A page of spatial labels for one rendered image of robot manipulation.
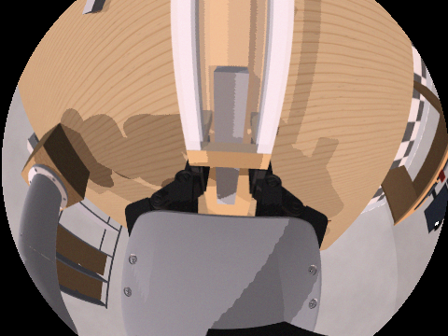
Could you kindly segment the grey square stick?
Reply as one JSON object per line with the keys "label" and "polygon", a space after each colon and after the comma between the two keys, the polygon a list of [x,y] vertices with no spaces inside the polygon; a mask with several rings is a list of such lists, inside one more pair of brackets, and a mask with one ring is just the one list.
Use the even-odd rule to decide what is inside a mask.
{"label": "grey square stick", "polygon": [[235,204],[239,169],[216,167],[217,203]]}
{"label": "grey square stick", "polygon": [[104,3],[105,0],[87,0],[82,15],[103,9]]}

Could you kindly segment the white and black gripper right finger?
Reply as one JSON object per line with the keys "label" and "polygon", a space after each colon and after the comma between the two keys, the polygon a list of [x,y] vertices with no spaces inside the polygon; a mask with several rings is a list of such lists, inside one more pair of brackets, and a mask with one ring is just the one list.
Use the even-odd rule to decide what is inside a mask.
{"label": "white and black gripper right finger", "polygon": [[[249,194],[257,201],[255,217],[296,217],[307,222],[315,229],[319,243],[322,244],[328,218],[309,206],[282,187],[279,176],[273,174],[271,160],[267,169],[248,169]],[[259,207],[260,204],[260,207]]]}

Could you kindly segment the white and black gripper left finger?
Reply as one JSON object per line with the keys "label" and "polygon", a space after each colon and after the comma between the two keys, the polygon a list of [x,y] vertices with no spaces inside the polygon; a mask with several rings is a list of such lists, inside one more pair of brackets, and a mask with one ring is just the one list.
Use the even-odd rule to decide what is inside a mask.
{"label": "white and black gripper left finger", "polygon": [[125,216],[129,237],[135,221],[145,212],[171,210],[198,213],[198,198],[207,189],[209,171],[210,166],[191,166],[188,159],[185,170],[176,173],[173,182],[154,192],[150,198],[128,204]]}

